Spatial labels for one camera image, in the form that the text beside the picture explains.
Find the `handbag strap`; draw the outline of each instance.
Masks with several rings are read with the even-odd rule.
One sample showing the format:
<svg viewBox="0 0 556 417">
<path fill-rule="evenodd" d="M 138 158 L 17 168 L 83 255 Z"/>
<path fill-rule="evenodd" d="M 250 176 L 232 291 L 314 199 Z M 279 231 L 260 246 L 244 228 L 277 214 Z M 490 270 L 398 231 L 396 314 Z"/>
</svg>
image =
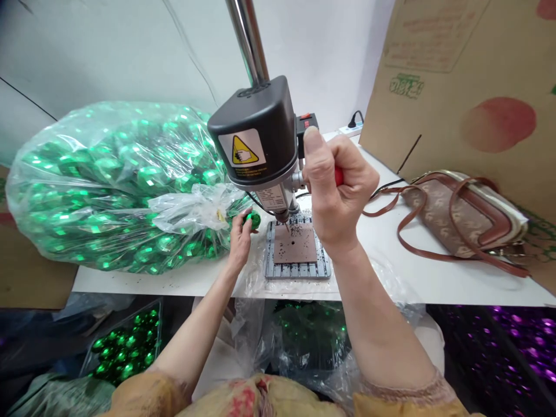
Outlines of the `handbag strap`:
<svg viewBox="0 0 556 417">
<path fill-rule="evenodd" d="M 485 183 L 487 186 L 491 187 L 493 190 L 497 190 L 496 185 L 488 180 L 487 178 L 481 178 L 481 177 L 477 177 L 477 178 L 467 178 L 463 181 L 461 181 L 460 183 L 458 183 L 456 189 L 452 192 L 452 197 L 450 198 L 450 202 L 448 205 L 448 212 L 449 212 L 449 217 L 450 217 L 450 221 L 452 222 L 452 226 L 453 228 L 456 230 L 457 234 L 459 235 L 459 237 L 461 238 L 462 242 L 469 248 L 471 249 L 471 251 L 473 251 L 473 253 L 475 255 L 477 255 L 480 259 L 467 259 L 467 258 L 460 258 L 454 255 L 444 255 L 444 254 L 439 254 L 439 253 L 435 253 L 435 252 L 430 252 L 430 251 L 426 251 L 423 249 L 418 249 L 412 245 L 410 245 L 409 243 L 407 243 L 405 241 L 405 239 L 403 237 L 401 237 L 400 232 L 415 218 L 419 215 L 419 213 L 424 209 L 426 203 L 427 203 L 427 193 L 424 192 L 421 188 L 419 188 L 418 186 L 415 185 L 407 185 L 405 187 L 396 187 L 396 188 L 386 188 L 381 190 L 381 193 L 396 193 L 396 197 L 394 197 L 394 199 L 386 206 L 383 207 L 382 209 L 380 209 L 379 211 L 375 212 L 375 213 L 369 213 L 367 211 L 363 210 L 363 215 L 367 216 L 367 217 L 378 217 L 390 210 L 392 210 L 399 198 L 400 198 L 400 194 L 402 192 L 404 192 L 407 189 L 416 189 L 418 190 L 421 195 L 423 196 L 423 199 L 421 200 L 420 204 L 418 206 L 416 206 L 407 216 L 405 216 L 402 221 L 400 222 L 400 224 L 398 225 L 397 228 L 397 235 L 398 235 L 398 240 L 400 241 L 400 243 L 402 244 L 402 246 L 404 248 L 406 248 L 409 252 L 415 254 L 415 255 L 419 255 L 423 258 L 428 258 L 428 259 L 434 259 L 436 261 L 482 261 L 482 262 L 486 262 L 488 264 L 491 264 L 497 268 L 500 268 L 501 270 L 508 272 L 512 275 L 516 275 L 519 276 L 521 278 L 525 278 L 527 276 L 529 276 L 529 271 L 527 271 L 524 268 L 521 268 L 519 266 L 515 266 L 512 264 L 508 264 L 507 262 L 501 261 L 489 254 L 484 253 L 483 251 L 481 251 L 481 249 L 475 245 L 474 243 L 470 242 L 469 239 L 467 239 L 463 233 L 458 229 L 458 226 L 456 225 L 456 222 L 453 218 L 453 214 L 452 214 L 452 206 L 459 194 L 459 192 L 467 186 L 467 184 L 470 181 L 480 181 Z"/>
</svg>

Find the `red handle grip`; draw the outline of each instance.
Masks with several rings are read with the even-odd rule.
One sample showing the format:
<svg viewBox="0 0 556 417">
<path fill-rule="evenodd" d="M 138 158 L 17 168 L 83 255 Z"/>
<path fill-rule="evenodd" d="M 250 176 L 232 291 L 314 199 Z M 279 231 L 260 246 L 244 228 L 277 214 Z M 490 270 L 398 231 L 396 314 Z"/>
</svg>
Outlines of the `red handle grip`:
<svg viewBox="0 0 556 417">
<path fill-rule="evenodd" d="M 336 179 L 336 186 L 343 184 L 343 171 L 338 167 L 334 167 L 334 178 Z"/>
</svg>

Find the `cardboard box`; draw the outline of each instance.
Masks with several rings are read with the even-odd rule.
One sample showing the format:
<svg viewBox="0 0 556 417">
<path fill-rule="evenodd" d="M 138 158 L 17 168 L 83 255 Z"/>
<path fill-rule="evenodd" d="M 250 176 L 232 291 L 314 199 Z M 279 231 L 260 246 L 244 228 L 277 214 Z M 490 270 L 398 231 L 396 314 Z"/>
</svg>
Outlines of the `cardboard box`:
<svg viewBox="0 0 556 417">
<path fill-rule="evenodd" d="M 495 181 L 552 236 L 530 270 L 556 294 L 554 0 L 397 0 L 360 144 L 407 181 Z"/>
<path fill-rule="evenodd" d="M 17 230 L 6 202 L 7 177 L 0 166 L 0 308 L 60 310 L 78 266 L 44 258 Z"/>
</svg>

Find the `drill press base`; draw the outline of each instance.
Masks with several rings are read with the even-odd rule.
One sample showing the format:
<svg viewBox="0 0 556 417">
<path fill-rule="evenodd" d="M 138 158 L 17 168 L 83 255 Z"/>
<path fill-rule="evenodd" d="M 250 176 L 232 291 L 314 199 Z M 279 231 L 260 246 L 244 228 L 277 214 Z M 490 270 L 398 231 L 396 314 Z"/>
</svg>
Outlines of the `drill press base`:
<svg viewBox="0 0 556 417">
<path fill-rule="evenodd" d="M 309 213 L 299 212 L 288 220 L 288 224 L 312 223 L 313 217 Z M 330 259 L 324 251 L 316 233 L 314 242 L 317 251 L 316 262 L 299 262 L 292 264 L 274 263 L 276 222 L 268 223 L 266 228 L 266 251 L 264 259 L 264 275 L 268 279 L 329 279 L 332 274 Z"/>
</svg>

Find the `yellow sleeve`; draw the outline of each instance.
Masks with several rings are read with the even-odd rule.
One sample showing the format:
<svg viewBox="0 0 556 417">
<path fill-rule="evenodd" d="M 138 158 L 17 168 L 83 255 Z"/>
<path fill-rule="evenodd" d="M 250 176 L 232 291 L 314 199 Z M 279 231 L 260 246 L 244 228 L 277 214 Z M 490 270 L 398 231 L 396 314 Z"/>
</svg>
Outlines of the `yellow sleeve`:
<svg viewBox="0 0 556 417">
<path fill-rule="evenodd" d="M 174 417 L 187 407 L 183 390 L 160 372 L 124 381 L 112 394 L 112 407 L 99 417 Z"/>
<path fill-rule="evenodd" d="M 368 382 L 364 382 L 364 387 L 364 393 L 353 396 L 356 417 L 469 416 L 452 387 L 439 372 L 430 384 L 421 389 L 392 389 Z"/>
</svg>

